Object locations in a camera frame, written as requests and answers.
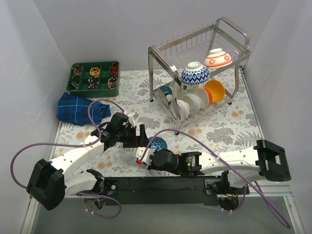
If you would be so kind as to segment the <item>blue white patterned bowl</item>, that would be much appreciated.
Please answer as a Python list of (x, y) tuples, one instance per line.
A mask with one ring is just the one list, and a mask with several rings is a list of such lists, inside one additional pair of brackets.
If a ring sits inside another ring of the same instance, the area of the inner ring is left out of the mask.
[(198, 85), (209, 80), (208, 68), (198, 61), (188, 63), (181, 73), (181, 82), (186, 85)]

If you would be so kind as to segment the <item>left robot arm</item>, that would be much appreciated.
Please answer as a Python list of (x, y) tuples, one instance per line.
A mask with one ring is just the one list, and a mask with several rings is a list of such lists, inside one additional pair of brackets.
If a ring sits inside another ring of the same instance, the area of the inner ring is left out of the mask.
[(144, 147), (148, 144), (145, 127), (136, 133), (136, 112), (125, 115), (116, 113), (110, 122), (99, 125), (77, 148), (50, 161), (39, 160), (32, 171), (26, 191), (47, 210), (57, 207), (65, 197), (79, 192), (101, 195), (104, 192), (104, 176), (88, 169), (73, 175), (80, 166), (107, 149), (122, 143), (124, 148)]

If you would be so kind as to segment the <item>orange white patterned bowl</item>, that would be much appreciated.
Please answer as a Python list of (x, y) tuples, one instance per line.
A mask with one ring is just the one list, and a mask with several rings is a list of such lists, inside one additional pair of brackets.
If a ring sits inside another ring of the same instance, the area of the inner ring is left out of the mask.
[(232, 57), (222, 48), (216, 48), (209, 51), (204, 60), (204, 65), (209, 69), (218, 69), (227, 66), (233, 62)]

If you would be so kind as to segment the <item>red diamond patterned bowl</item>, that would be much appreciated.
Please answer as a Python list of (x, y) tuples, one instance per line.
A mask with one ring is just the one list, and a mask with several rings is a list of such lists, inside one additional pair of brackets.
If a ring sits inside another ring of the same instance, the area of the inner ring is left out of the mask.
[(168, 149), (168, 145), (167, 145), (167, 142), (163, 138), (156, 136), (155, 139), (150, 144), (149, 148), (154, 151), (160, 151), (160, 150)]

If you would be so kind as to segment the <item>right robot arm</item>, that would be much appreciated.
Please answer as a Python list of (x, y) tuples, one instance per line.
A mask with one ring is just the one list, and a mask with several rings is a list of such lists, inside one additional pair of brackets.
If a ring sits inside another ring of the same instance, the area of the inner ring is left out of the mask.
[(186, 178), (221, 172), (219, 189), (227, 194), (248, 182), (291, 180), (285, 149), (265, 139), (257, 140), (254, 147), (223, 152), (219, 156), (205, 152), (177, 155), (167, 149), (148, 151), (143, 162), (149, 170), (167, 171)]

